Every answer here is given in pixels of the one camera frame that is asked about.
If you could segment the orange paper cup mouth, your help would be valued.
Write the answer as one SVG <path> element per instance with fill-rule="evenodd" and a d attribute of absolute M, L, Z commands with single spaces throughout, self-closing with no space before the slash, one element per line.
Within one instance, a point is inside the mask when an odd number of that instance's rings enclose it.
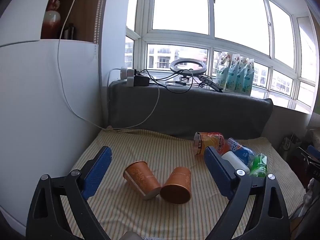
<path fill-rule="evenodd" d="M 166 202 L 182 205 L 191 199 L 191 171 L 186 167 L 176 167 L 160 190 Z"/>

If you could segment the orange paper cup white base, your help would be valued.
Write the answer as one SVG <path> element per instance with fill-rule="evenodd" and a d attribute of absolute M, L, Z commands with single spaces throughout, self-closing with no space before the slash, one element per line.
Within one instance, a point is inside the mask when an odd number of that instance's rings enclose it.
<path fill-rule="evenodd" d="M 145 161 L 130 164 L 125 168 L 123 177 L 143 200 L 156 197 L 162 188 Z"/>

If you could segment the green plastic bottle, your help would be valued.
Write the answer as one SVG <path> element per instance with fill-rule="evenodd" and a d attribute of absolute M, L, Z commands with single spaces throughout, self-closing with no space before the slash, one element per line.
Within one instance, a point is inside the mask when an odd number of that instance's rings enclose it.
<path fill-rule="evenodd" d="M 267 175 L 267 156 L 263 153 L 256 155 L 250 168 L 250 176 L 265 178 Z"/>

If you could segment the white plastic bottle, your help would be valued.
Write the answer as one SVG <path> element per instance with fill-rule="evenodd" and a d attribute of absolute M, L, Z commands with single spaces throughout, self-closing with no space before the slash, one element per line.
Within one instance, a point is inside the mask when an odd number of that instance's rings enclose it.
<path fill-rule="evenodd" d="M 246 174 L 250 173 L 249 168 L 232 152 L 228 151 L 221 156 L 222 159 L 228 161 L 235 170 L 244 170 Z"/>

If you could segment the blue drink bottle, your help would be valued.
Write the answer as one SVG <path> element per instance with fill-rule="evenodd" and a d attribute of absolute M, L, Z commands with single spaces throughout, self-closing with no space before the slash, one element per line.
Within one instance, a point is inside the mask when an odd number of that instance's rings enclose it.
<path fill-rule="evenodd" d="M 229 149 L 248 167 L 251 166 L 253 159 L 255 158 L 255 153 L 238 143 L 233 138 L 227 140 L 227 145 Z"/>

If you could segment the orange snack bottle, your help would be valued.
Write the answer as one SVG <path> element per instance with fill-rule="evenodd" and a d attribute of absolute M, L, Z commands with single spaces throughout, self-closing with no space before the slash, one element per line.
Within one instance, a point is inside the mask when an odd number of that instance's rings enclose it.
<path fill-rule="evenodd" d="M 195 155 L 204 155 L 205 149 L 212 146 L 219 155 L 229 151 L 227 141 L 219 132 L 196 132 L 194 134 L 193 150 Z"/>

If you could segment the white cabinet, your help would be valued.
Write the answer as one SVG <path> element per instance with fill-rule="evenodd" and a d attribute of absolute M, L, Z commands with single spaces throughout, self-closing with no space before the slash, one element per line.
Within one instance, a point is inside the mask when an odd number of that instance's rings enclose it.
<path fill-rule="evenodd" d="M 43 174 L 67 174 L 101 125 L 98 0 L 62 0 L 74 40 L 42 39 L 49 0 L 1 0 L 1 213 L 25 233 Z"/>

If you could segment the refill pouch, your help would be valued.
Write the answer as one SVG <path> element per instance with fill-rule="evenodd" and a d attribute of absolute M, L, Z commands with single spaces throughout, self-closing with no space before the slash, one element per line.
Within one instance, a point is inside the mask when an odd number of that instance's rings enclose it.
<path fill-rule="evenodd" d="M 245 77 L 246 71 L 247 71 L 248 61 L 249 61 L 249 58 L 240 57 L 239 68 L 238 68 L 238 72 L 237 72 L 237 76 L 236 76 L 235 89 L 234 89 L 234 91 L 236 93 L 242 92 L 244 77 Z"/>
<path fill-rule="evenodd" d="M 231 53 L 221 52 L 217 62 L 216 84 L 223 90 L 226 87 L 227 75 L 231 63 Z"/>
<path fill-rule="evenodd" d="M 231 64 L 228 70 L 227 79 L 226 79 L 226 87 L 225 87 L 226 90 L 234 91 L 239 64 L 240 64 L 240 55 L 233 54 Z"/>
<path fill-rule="evenodd" d="M 242 93 L 250 96 L 253 85 L 253 77 L 254 77 L 254 59 L 249 59 L 247 65 L 247 72 L 244 77 L 244 83 L 242 87 Z"/>

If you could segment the grey sofa backrest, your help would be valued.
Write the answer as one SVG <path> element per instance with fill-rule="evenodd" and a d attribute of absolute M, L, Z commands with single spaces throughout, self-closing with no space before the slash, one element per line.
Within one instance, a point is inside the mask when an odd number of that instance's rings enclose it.
<path fill-rule="evenodd" d="M 128 87 L 124 81 L 114 81 L 108 88 L 110 126 L 146 129 L 181 139 L 191 140 L 196 132 L 258 138 L 272 112 L 270 99 L 204 88 Z"/>

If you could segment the black power adapter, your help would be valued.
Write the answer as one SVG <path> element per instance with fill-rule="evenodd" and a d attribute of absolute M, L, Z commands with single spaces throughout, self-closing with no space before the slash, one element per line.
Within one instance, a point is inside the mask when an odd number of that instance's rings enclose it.
<path fill-rule="evenodd" d="M 135 75 L 134 76 L 134 86 L 139 86 L 139 87 L 146 87 L 150 83 L 150 78 L 148 76 L 144 75 Z"/>

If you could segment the white power strip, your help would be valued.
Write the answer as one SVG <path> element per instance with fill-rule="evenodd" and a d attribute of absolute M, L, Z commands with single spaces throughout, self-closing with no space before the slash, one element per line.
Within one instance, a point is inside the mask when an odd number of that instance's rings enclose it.
<path fill-rule="evenodd" d="M 121 68 L 120 69 L 120 79 L 126 81 L 127 87 L 134 86 L 134 78 L 136 71 L 130 68 Z"/>

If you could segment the window frame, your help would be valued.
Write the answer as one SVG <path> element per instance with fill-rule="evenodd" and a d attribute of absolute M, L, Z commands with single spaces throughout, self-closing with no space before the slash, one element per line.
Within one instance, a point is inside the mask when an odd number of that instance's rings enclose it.
<path fill-rule="evenodd" d="M 254 60 L 252 96 L 311 113 L 316 107 L 316 21 L 304 0 L 129 0 L 125 66 L 166 72 L 195 58 L 216 77 L 221 53 Z"/>

